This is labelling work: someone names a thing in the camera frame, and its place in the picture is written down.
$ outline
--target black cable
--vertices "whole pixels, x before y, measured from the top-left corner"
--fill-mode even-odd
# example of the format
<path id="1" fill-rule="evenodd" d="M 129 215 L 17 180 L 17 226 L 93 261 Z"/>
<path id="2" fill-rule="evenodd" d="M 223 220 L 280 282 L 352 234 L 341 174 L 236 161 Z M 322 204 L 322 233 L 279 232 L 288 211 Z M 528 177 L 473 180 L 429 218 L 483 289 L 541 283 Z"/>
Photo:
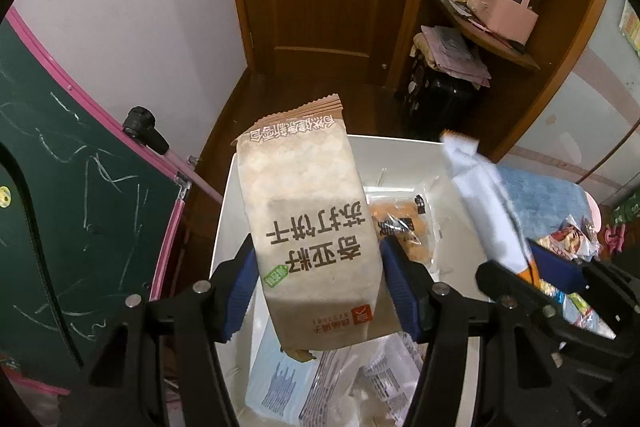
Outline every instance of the black cable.
<path id="1" fill-rule="evenodd" d="M 36 258 L 36 265 L 38 266 L 38 274 L 40 276 L 40 281 L 42 282 L 42 287 L 44 288 L 44 293 L 47 296 L 47 304 L 49 304 L 49 308 L 51 309 L 51 313 L 53 314 L 53 319 L 55 320 L 58 331 L 62 336 L 62 341 L 65 344 L 66 350 L 68 350 L 69 354 L 74 359 L 74 362 L 78 365 L 78 367 L 82 367 L 84 364 L 82 362 L 82 357 L 80 356 L 78 347 L 71 338 L 71 333 L 66 326 L 65 319 L 62 315 L 62 309 L 60 308 L 60 304 L 58 303 L 58 298 L 56 297 L 53 283 L 51 282 L 51 277 L 49 276 L 49 268 L 47 267 L 47 262 L 44 257 L 44 250 L 42 249 L 42 241 L 40 240 L 40 232 L 38 230 L 38 223 L 36 220 L 35 211 L 33 209 L 33 200 L 31 200 L 29 186 L 27 185 L 27 181 L 24 177 L 22 169 L 20 169 L 20 166 L 18 165 L 18 162 L 9 152 L 9 149 L 7 149 L 1 142 L 0 165 L 2 165 L 7 170 L 7 172 L 9 172 L 9 176 L 17 187 L 18 195 L 22 200 L 22 211 L 24 213 L 24 219 L 27 222 L 29 238 L 31 240 L 31 247 L 33 248 L 34 256 Z"/>

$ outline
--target red logo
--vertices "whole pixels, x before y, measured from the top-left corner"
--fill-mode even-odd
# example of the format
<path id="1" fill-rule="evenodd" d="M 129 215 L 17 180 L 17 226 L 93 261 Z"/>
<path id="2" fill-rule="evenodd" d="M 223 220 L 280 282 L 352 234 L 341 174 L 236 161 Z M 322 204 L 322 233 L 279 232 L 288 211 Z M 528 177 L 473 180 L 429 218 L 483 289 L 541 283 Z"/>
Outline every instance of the red logo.
<path id="1" fill-rule="evenodd" d="M 353 317 L 354 324 L 362 324 L 364 322 L 369 322 L 373 320 L 373 315 L 371 314 L 371 307 L 368 304 L 364 306 L 357 306 L 351 309 L 351 316 Z"/>

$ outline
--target brown serrated package edge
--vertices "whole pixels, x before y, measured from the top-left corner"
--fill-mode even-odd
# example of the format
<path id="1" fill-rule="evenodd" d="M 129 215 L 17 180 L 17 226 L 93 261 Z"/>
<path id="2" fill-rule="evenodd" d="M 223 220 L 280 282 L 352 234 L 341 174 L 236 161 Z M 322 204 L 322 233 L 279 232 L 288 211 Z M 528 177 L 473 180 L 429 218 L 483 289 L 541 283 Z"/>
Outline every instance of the brown serrated package edge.
<path id="1" fill-rule="evenodd" d="M 308 118 L 310 116 L 327 116 L 331 115 L 334 120 L 343 120 L 342 118 L 342 102 L 340 97 L 336 94 L 330 94 L 324 98 L 319 98 L 313 102 L 308 102 L 300 107 L 291 109 L 284 112 L 276 112 L 260 118 L 249 129 L 242 134 L 247 134 L 255 129 L 267 125 L 273 125 L 275 123 L 281 123 L 289 120 L 299 120 L 301 118 Z M 231 142 L 231 145 L 236 145 L 238 138 Z"/>

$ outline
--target poster on wall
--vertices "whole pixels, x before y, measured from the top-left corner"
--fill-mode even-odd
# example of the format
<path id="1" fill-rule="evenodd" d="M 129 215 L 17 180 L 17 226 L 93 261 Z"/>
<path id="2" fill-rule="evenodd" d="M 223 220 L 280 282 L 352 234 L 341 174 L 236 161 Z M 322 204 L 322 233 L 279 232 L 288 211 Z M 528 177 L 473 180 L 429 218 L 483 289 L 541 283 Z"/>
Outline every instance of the poster on wall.
<path id="1" fill-rule="evenodd" d="M 638 20 L 638 16 L 628 0 L 625 0 L 625 7 L 622 10 L 620 31 L 622 31 L 622 34 L 626 37 L 626 40 L 629 41 L 631 47 L 640 56 L 640 20 Z"/>

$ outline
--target green label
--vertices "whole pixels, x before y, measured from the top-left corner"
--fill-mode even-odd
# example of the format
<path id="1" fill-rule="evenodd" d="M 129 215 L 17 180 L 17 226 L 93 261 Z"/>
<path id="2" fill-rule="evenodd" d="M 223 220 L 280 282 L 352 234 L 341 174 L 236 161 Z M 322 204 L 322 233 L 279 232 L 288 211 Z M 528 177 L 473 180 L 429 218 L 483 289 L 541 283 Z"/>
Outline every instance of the green label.
<path id="1" fill-rule="evenodd" d="M 264 276 L 264 281 L 269 288 L 277 286 L 287 275 L 289 275 L 289 269 L 285 264 L 278 264 L 273 270 Z"/>

